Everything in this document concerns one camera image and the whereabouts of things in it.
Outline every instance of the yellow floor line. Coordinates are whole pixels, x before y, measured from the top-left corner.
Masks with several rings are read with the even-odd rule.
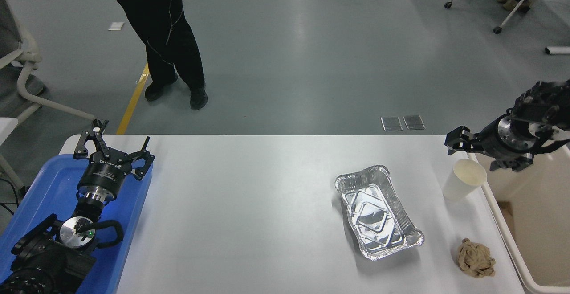
[[[138,79],[137,86],[134,88],[134,93],[130,98],[129,105],[126,107],[125,113],[122,115],[121,123],[118,126],[117,134],[122,135],[126,132],[126,128],[129,126],[130,118],[133,117],[134,109],[137,106],[138,99],[141,97],[144,85],[147,83],[148,78],[148,63],[144,66],[141,77]]]

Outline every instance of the black shoe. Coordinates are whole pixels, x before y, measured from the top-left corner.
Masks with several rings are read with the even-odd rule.
[[[163,95],[164,87],[172,85],[177,80],[178,80],[178,75],[175,73],[175,79],[169,83],[158,84],[153,81],[150,85],[148,85],[147,89],[144,91],[144,97],[148,101],[155,101],[156,99],[159,99]]]
[[[208,95],[206,94],[206,85],[202,88],[190,90],[190,108],[200,110],[208,102]]]

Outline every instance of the white table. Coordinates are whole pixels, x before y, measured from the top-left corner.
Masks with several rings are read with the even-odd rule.
[[[104,138],[133,152],[145,136]],[[118,294],[524,293],[482,191],[459,203],[441,195],[466,158],[447,156],[443,136],[154,135],[149,146],[151,188]],[[389,168],[425,244],[369,261],[334,179],[375,164]],[[495,277],[460,271],[464,237],[491,249]]]
[[[18,119],[0,117],[0,145],[4,143],[16,126],[18,126]]]
[[[16,118],[8,118],[8,117],[0,117],[0,145],[4,143],[6,138],[12,133],[14,128],[18,126],[18,119]],[[20,179],[20,177],[14,172],[12,166],[8,164],[8,161],[2,154],[0,154],[0,169],[6,172],[6,176],[10,178],[10,180],[18,187],[24,187],[24,183]]]

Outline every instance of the blue tray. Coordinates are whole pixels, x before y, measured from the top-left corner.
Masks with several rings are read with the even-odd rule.
[[[86,159],[75,160],[72,155],[59,155],[43,165],[20,208],[0,237],[0,282],[12,273],[10,265],[16,256],[10,251],[22,236],[52,213],[57,214],[60,221],[71,216],[77,204],[77,183],[87,164]],[[141,181],[129,175],[117,199],[103,209],[100,221],[116,219],[121,223],[125,236],[119,245],[96,249],[91,254],[97,262],[77,290],[78,294],[112,294],[116,291],[151,176],[152,166]],[[114,231],[102,229],[98,231],[97,237],[101,241],[110,241],[114,239]]]

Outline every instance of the white bin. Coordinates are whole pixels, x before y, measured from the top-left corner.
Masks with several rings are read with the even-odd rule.
[[[476,158],[488,171],[493,159]],[[521,172],[488,174],[483,191],[524,285],[534,293],[570,294],[570,150],[537,155]],[[513,207],[516,242],[495,199]]]

